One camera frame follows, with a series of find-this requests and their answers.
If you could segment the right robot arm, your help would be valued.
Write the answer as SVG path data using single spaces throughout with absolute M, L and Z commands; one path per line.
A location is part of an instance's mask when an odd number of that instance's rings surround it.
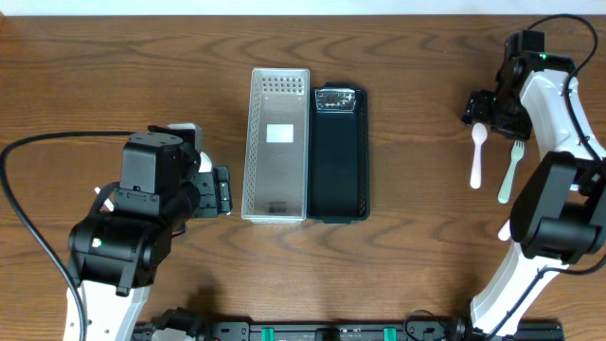
M 534 136 L 541 162 L 512 205 L 510 247 L 452 340 L 511 338 L 532 302 L 557 275 L 605 243 L 605 150 L 578 95 L 578 67 L 548 54 L 544 34 L 525 29 L 505 43 L 493 91 L 471 93 L 466 125 L 486 123 L 517 142 Z

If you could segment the pale green plastic fork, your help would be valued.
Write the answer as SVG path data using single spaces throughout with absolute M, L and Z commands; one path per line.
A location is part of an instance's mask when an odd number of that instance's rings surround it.
M 524 157 L 525 142 L 516 140 L 511 148 L 510 162 L 508 169 L 502 181 L 501 187 L 497 195 L 497 201 L 500 204 L 506 204 L 509 200 L 512 184 L 515 176 L 515 170 L 519 161 Z

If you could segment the white perforated plastic tray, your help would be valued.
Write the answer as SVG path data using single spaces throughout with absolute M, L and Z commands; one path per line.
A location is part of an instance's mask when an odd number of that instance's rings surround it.
M 310 71 L 255 68 L 251 75 L 241 216 L 255 224 L 306 219 Z

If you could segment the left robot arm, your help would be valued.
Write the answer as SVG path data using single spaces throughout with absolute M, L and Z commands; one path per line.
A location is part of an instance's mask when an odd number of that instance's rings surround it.
M 69 297 L 64 339 L 128 340 L 159 264 L 190 219 L 233 209 L 229 170 L 203 152 L 194 123 L 151 126 L 129 136 L 117 183 L 102 188 L 69 235 Z

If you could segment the white plastic fork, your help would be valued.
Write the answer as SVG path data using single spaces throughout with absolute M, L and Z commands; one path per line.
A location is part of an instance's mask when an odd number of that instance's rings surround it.
M 507 242 L 511 238 L 510 219 L 507 219 L 503 226 L 499 229 L 497 237 L 502 242 Z

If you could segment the black perforated plastic tray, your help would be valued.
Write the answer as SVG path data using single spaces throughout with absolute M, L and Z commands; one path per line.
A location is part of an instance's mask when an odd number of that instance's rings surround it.
M 354 84 L 327 82 L 311 94 L 307 217 L 351 224 L 370 215 L 368 100 Z

